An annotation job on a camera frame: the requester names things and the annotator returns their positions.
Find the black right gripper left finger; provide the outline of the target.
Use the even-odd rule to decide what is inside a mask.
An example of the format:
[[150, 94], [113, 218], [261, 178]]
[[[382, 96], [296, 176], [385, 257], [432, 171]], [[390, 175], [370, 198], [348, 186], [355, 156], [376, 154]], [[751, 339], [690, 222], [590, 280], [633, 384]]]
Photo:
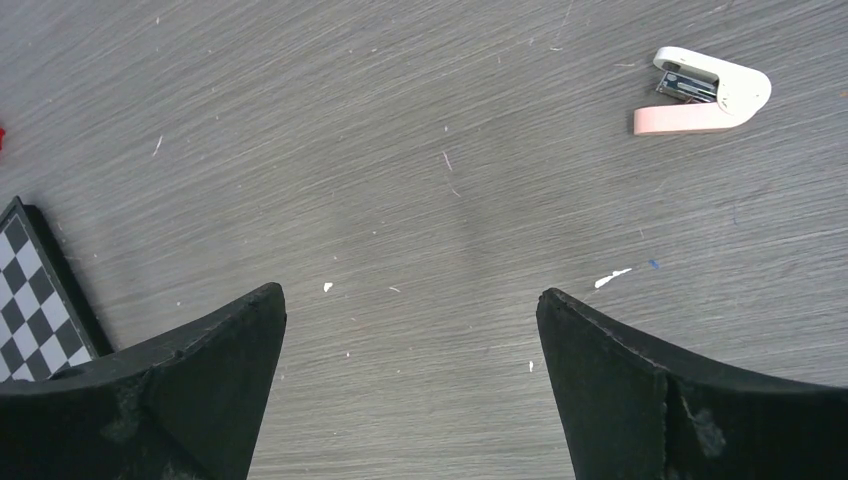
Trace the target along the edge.
[[244, 479], [286, 327], [265, 284], [132, 347], [1, 386], [5, 479]]

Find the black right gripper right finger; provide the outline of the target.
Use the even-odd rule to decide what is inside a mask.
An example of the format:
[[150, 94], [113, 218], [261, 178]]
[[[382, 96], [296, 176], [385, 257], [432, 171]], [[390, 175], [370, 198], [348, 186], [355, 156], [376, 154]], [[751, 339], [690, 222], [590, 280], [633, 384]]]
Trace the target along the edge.
[[537, 326], [579, 479], [843, 479], [847, 392], [724, 364], [555, 288]]

